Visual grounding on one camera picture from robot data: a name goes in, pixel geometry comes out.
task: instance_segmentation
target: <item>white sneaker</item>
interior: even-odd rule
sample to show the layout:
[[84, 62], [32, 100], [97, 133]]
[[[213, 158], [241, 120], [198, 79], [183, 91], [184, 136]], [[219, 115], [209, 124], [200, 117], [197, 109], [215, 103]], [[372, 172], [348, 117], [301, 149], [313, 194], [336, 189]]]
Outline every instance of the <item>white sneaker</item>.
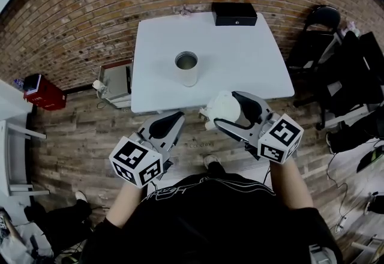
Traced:
[[76, 197], [76, 200], [83, 200], [88, 203], [85, 195], [81, 191], [78, 190], [77, 192], [75, 192], [74, 196]]
[[203, 159], [204, 166], [207, 169], [208, 169], [209, 164], [213, 163], [214, 161], [218, 162], [221, 165], [220, 160], [218, 160], [218, 157], [216, 155], [210, 154], [210, 155], [207, 155]]
[[370, 207], [370, 204], [371, 204], [371, 202], [368, 201], [368, 203], [366, 204], [365, 209], [364, 209], [364, 215], [368, 215], [369, 214], [368, 208]]

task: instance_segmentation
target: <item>table leg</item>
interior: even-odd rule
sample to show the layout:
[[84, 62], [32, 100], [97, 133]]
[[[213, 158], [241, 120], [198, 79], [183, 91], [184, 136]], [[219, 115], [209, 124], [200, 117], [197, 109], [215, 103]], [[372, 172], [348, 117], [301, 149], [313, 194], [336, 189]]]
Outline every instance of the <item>table leg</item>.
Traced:
[[47, 135], [45, 135], [45, 134], [41, 134], [38, 132], [27, 130], [26, 128], [20, 127], [18, 125], [14, 125], [12, 123], [7, 123], [7, 127], [10, 128], [11, 130], [17, 131], [19, 133], [23, 133], [23, 134], [30, 135], [30, 136], [37, 137], [37, 138], [47, 139]]
[[49, 190], [39, 190], [39, 191], [11, 191], [11, 196], [43, 196], [50, 194]]
[[352, 242], [351, 246], [355, 247], [355, 248], [358, 248], [360, 250], [367, 251], [369, 253], [375, 253], [377, 251], [377, 248], [373, 248], [373, 247], [369, 247], [369, 246], [366, 246], [366, 245], [362, 245], [362, 244], [360, 244], [358, 242]]
[[20, 134], [20, 133], [17, 133], [14, 135], [15, 137], [19, 137], [19, 138], [22, 138], [22, 139], [28, 139], [28, 140], [31, 140], [31, 137], [26, 135], [26, 134]]
[[28, 191], [29, 188], [33, 188], [32, 184], [11, 184], [11, 191]]

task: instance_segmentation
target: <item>person's leg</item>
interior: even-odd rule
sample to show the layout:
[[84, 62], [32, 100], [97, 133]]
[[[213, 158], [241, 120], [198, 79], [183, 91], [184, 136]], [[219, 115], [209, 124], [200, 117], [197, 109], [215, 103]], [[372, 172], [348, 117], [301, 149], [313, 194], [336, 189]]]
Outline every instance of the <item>person's leg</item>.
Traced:
[[208, 165], [208, 173], [214, 176], [225, 175], [226, 171], [218, 161], [213, 161]]
[[92, 210], [81, 191], [76, 192], [77, 202], [69, 208], [56, 209], [48, 212], [46, 218], [51, 223], [81, 223], [88, 218]]
[[376, 115], [373, 113], [337, 133], [328, 133], [327, 142], [332, 152], [338, 153], [354, 149], [377, 136]]
[[376, 196], [368, 206], [369, 212], [384, 214], [384, 196]]
[[40, 220], [47, 214], [45, 208], [38, 202], [32, 202], [31, 206], [24, 208], [24, 214], [29, 222]]
[[204, 166], [208, 170], [208, 174], [212, 176], [225, 175], [226, 171], [222, 167], [216, 155], [208, 155], [203, 160]]
[[88, 224], [83, 223], [92, 210], [84, 194], [76, 193], [77, 202], [69, 208], [48, 212], [42, 225], [55, 254], [78, 244], [92, 233]]

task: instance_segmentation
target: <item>person's hand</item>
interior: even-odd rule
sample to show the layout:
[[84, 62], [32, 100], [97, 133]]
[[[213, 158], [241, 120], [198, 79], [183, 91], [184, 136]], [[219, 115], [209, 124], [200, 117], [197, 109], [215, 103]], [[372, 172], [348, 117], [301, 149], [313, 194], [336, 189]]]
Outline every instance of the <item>person's hand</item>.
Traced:
[[11, 220], [10, 216], [8, 215], [7, 211], [4, 208], [0, 208], [0, 217]]

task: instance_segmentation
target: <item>cable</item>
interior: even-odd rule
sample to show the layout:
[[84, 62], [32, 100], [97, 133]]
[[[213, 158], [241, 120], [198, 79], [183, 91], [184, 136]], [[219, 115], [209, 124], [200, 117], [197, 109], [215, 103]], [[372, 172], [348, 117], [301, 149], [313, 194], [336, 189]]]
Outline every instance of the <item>cable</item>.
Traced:
[[333, 178], [329, 175], [329, 167], [330, 167], [332, 161], [334, 160], [334, 158], [335, 158], [335, 156], [336, 156], [337, 154], [338, 154], [338, 153], [334, 154], [334, 156], [333, 156], [333, 157], [331, 158], [331, 160], [329, 161], [329, 163], [328, 163], [328, 167], [326, 168], [326, 175], [327, 175], [327, 177], [328, 177], [330, 180], [332, 180], [332, 181], [336, 184], [336, 188], [337, 188], [337, 189], [341, 188], [343, 185], [346, 186], [346, 192], [345, 192], [345, 194], [344, 194], [344, 197], [343, 197], [343, 199], [342, 199], [342, 201], [341, 201], [341, 203], [340, 203], [340, 207], [339, 207], [339, 209], [338, 209], [338, 213], [340, 214], [340, 216], [341, 216], [342, 218], [344, 218], [345, 216], [342, 215], [342, 213], [341, 213], [341, 208], [343, 207], [343, 203], [344, 203], [344, 201], [345, 201], [345, 199], [346, 199], [346, 197], [347, 197], [347, 193], [348, 193], [348, 184], [344, 182], [344, 183], [342, 183], [342, 184], [339, 186], [339, 185], [337, 184], [336, 180], [333, 179]]
[[[368, 178], [367, 177], [367, 183], [365, 183], [365, 185], [364, 185], [364, 187], [363, 187], [363, 189], [358, 193], [358, 195], [355, 197], [355, 199], [354, 199], [354, 201], [352, 202], [352, 204], [356, 201], [356, 200], [358, 200], [359, 199], [359, 196], [361, 195], [361, 193], [365, 190], [365, 188], [367, 187], [367, 185], [368, 185], [368, 183], [375, 177], [377, 175], [377, 173], [376, 174], [374, 174], [371, 178]], [[359, 206], [360, 205], [360, 202], [358, 202], [355, 206], [353, 206], [352, 208], [350, 208], [344, 215], [343, 215], [343, 218], [347, 215], [347, 214], [349, 214], [350, 212], [352, 212], [357, 206]]]
[[379, 139], [379, 140], [374, 140], [374, 141], [372, 141], [372, 142], [364, 142], [364, 143], [374, 143], [374, 142], [381, 142], [382, 140], [381, 139]]
[[96, 206], [95, 208], [93, 208], [91, 210], [95, 210], [95, 209], [110, 209], [110, 208], [108, 208], [107, 206]]
[[79, 250], [79, 248], [80, 248], [80, 246], [81, 246], [81, 244], [82, 244], [83, 242], [84, 242], [84, 241], [79, 242], [79, 244], [77, 245], [76, 249], [71, 247], [71, 248], [62, 250], [62, 251], [58, 254], [58, 256], [59, 256], [60, 254], [70, 254], [70, 255], [73, 255], [73, 254], [77, 253], [78, 250]]
[[266, 174], [265, 174], [265, 178], [264, 178], [263, 184], [265, 184], [266, 177], [268, 176], [268, 173], [269, 173], [269, 172], [271, 172], [271, 167], [270, 167], [270, 166], [268, 167], [268, 170], [266, 171]]
[[373, 145], [373, 148], [374, 149], [377, 149], [379, 146], [376, 146], [379, 142], [381, 142], [382, 140], [381, 139], [379, 139], [374, 145]]
[[155, 187], [155, 190], [157, 191], [157, 185], [153, 181], [151, 181], [151, 183]]
[[106, 107], [106, 106], [107, 106], [107, 104], [106, 104], [104, 101], [101, 101], [101, 102], [97, 103], [96, 108], [97, 108], [97, 109], [103, 109], [103, 108]]

